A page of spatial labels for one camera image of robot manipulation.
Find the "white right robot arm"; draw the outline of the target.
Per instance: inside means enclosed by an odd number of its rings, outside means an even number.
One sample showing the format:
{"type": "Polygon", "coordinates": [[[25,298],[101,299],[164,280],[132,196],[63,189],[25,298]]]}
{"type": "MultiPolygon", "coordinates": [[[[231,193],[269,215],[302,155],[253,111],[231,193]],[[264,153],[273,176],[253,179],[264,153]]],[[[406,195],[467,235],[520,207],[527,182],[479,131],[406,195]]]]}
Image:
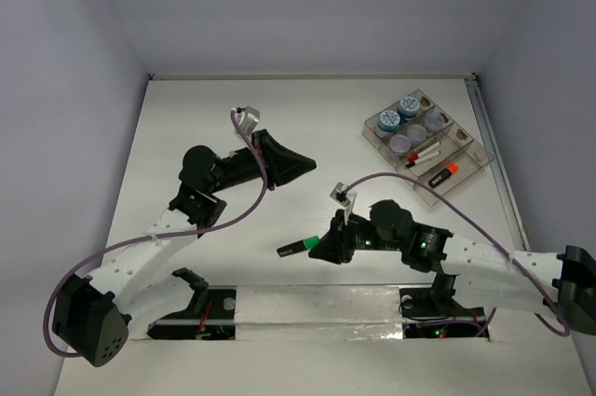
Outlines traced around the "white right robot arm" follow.
{"type": "Polygon", "coordinates": [[[501,253],[417,223],[395,201],[381,200],[366,218],[337,211],[308,255],[341,265],[356,251],[398,252],[405,266],[434,273],[428,302],[440,314],[458,307],[506,308],[561,315],[571,330],[595,333],[595,260],[580,247],[568,246],[563,253],[501,253]]]}

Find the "red capped white marker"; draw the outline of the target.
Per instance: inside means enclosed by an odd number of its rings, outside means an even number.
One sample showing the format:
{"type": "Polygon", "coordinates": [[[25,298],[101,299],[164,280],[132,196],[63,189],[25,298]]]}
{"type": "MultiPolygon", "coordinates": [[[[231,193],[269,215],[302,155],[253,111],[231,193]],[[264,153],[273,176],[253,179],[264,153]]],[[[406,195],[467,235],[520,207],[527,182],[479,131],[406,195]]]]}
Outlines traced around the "red capped white marker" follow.
{"type": "Polygon", "coordinates": [[[426,155],[428,155],[428,154],[430,154],[430,153],[434,152],[434,151],[435,151],[435,150],[437,150],[439,147],[440,147],[440,142],[435,142],[435,143],[433,143],[432,145],[430,145],[429,147],[427,147],[427,148],[425,148],[425,149],[423,149],[423,150],[421,150],[421,151],[419,151],[419,152],[417,152],[417,153],[414,153],[414,154],[412,154],[412,155],[409,157],[409,161],[410,161],[410,162],[412,162],[412,161],[416,161],[417,159],[419,159],[419,158],[422,158],[422,157],[424,157],[424,156],[426,156],[426,155]]]}

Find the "clear jar of clips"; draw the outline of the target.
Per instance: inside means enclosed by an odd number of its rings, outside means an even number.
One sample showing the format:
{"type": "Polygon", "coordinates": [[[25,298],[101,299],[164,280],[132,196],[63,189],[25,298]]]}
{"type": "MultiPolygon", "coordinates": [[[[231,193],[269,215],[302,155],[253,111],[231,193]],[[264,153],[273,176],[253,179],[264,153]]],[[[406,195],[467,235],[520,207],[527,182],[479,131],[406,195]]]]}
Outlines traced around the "clear jar of clips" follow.
{"type": "Polygon", "coordinates": [[[443,129],[445,121],[440,114],[431,114],[425,118],[424,128],[428,133],[435,134],[443,129]]]}
{"type": "Polygon", "coordinates": [[[398,157],[408,154],[411,150],[410,139],[402,134],[396,134],[389,140],[389,148],[398,157]]]}
{"type": "Polygon", "coordinates": [[[412,124],[407,128],[406,136],[410,140],[411,145],[418,145],[427,139],[427,130],[422,125],[412,124]]]}

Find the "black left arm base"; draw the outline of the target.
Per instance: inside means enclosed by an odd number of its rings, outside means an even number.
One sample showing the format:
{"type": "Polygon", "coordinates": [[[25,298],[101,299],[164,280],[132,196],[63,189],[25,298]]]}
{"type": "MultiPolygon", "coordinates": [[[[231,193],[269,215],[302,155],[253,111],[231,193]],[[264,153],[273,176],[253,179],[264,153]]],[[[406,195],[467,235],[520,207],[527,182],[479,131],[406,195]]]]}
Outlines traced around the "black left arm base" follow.
{"type": "Polygon", "coordinates": [[[215,287],[188,268],[172,272],[193,294],[184,310],[172,312],[148,329],[153,340],[226,341],[236,338],[237,288],[215,287]]]}

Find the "green highlighter cap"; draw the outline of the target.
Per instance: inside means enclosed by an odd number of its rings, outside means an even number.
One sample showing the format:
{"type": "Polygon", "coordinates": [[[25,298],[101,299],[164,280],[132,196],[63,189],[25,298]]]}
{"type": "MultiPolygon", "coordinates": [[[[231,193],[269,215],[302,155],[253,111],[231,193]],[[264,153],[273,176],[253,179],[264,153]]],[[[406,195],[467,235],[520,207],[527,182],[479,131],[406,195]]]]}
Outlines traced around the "green highlighter cap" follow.
{"type": "Polygon", "coordinates": [[[302,243],[306,250],[312,250],[320,243],[320,238],[318,236],[309,237],[304,239],[302,243]]]}

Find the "orange highlighter cap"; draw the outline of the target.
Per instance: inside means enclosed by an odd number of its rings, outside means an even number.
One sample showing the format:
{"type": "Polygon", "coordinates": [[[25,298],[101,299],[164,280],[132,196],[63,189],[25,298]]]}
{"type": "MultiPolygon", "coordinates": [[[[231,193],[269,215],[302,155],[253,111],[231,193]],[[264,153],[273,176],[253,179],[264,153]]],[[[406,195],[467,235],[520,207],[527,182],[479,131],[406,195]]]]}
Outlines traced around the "orange highlighter cap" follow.
{"type": "Polygon", "coordinates": [[[450,165],[447,166],[447,170],[451,174],[456,174],[459,171],[459,166],[456,163],[451,163],[450,165]]]}

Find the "orange highlighter black body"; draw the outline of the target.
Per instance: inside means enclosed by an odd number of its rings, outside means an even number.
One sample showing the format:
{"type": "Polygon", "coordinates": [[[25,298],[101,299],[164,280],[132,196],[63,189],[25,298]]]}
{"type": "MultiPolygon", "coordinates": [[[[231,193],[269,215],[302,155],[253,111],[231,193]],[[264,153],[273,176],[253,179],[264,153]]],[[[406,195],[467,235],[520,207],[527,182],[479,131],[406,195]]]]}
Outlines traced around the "orange highlighter black body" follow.
{"type": "Polygon", "coordinates": [[[439,171],[437,174],[435,174],[429,181],[428,181],[428,185],[431,188],[437,188],[440,184],[443,184],[444,182],[446,182],[448,179],[450,179],[451,177],[453,177],[455,174],[451,174],[448,170],[447,170],[447,166],[444,167],[441,171],[439,171]]]}

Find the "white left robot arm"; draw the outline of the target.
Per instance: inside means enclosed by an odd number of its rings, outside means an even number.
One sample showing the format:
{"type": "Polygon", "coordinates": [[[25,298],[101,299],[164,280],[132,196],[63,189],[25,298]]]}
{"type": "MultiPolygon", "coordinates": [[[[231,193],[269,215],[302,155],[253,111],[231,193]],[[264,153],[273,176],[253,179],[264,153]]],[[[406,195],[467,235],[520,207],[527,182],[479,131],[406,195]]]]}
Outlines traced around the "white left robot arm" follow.
{"type": "Polygon", "coordinates": [[[171,257],[206,234],[246,220],[267,192],[314,171],[315,159],[278,143],[267,130],[239,133],[244,147],[220,157],[206,145],[183,156],[179,188],[142,235],[107,247],[103,266],[79,275],[96,254],[73,266],[51,292],[42,319],[47,348],[101,367],[128,339],[143,339],[156,321],[209,310],[209,285],[188,267],[169,268],[171,257]]]}

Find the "blue cleaning gel jar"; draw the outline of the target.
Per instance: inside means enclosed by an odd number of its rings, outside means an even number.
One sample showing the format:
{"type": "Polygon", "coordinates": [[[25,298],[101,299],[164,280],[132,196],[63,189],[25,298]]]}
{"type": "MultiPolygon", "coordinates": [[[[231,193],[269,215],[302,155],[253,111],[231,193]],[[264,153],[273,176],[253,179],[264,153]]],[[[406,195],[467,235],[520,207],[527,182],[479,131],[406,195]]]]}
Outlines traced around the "blue cleaning gel jar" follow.
{"type": "Polygon", "coordinates": [[[400,114],[397,111],[386,109],[378,115],[374,132],[378,137],[385,138],[399,128],[400,122],[400,114]]]}
{"type": "Polygon", "coordinates": [[[420,111],[420,102],[414,96],[402,98],[397,107],[400,116],[400,124],[405,125],[414,119],[420,111]]]}

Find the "green highlighter black body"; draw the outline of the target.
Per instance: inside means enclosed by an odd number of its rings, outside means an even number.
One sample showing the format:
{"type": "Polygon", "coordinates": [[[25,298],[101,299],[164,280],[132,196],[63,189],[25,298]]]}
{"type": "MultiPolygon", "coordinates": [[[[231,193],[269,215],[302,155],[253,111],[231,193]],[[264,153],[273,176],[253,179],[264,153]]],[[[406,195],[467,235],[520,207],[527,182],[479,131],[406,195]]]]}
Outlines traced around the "green highlighter black body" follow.
{"type": "Polygon", "coordinates": [[[279,257],[286,257],[286,256],[290,256],[290,255],[294,255],[297,253],[303,253],[303,252],[308,252],[311,250],[306,250],[304,248],[304,245],[302,243],[304,239],[301,240],[297,240],[293,243],[287,244],[285,246],[279,247],[277,248],[277,254],[279,257]]]}

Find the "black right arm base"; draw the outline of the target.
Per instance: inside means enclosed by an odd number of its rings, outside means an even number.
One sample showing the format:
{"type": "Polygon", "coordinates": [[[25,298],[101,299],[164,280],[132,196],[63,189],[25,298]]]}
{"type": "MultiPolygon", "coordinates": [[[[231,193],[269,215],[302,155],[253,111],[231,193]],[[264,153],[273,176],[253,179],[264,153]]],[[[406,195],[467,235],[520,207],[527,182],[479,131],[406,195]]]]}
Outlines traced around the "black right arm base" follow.
{"type": "Polygon", "coordinates": [[[485,310],[456,303],[453,285],[454,277],[437,276],[431,284],[400,289],[405,339],[490,338],[485,310]]]}

